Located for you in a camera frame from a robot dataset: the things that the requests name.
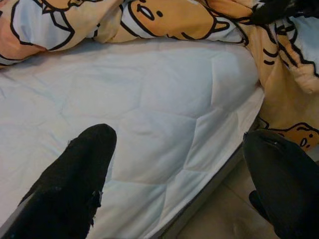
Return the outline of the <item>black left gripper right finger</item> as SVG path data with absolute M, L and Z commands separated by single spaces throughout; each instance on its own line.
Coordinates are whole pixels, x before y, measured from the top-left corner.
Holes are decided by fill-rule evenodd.
M 319 165 L 296 143 L 268 130 L 244 133 L 255 190 L 249 200 L 280 239 L 319 239 Z

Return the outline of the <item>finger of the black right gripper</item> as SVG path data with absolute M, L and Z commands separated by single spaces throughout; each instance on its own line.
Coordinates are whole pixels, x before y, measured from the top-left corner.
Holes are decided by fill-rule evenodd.
M 251 14 L 255 25 L 270 24 L 285 17 L 319 17 L 319 0 L 262 0 Z

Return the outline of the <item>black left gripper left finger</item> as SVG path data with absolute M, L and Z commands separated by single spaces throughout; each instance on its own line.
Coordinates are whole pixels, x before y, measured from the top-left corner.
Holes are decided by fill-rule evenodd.
M 71 140 L 0 227 L 0 239 L 86 239 L 116 143 L 115 130 L 105 123 Z

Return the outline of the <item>yellow cartoon print blanket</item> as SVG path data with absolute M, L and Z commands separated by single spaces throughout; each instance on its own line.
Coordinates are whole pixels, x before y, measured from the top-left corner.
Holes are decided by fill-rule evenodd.
M 245 46 L 265 92 L 263 128 L 319 146 L 319 17 L 255 25 L 262 0 L 0 0 L 0 69 L 40 52 L 167 37 Z

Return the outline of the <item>white quilted mattress pad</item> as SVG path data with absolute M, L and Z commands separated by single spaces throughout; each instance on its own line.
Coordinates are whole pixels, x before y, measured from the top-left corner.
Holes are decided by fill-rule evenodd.
M 223 167 L 263 101 L 242 46 L 87 41 L 0 70 L 0 225 L 84 129 L 117 134 L 88 239 L 155 238 Z

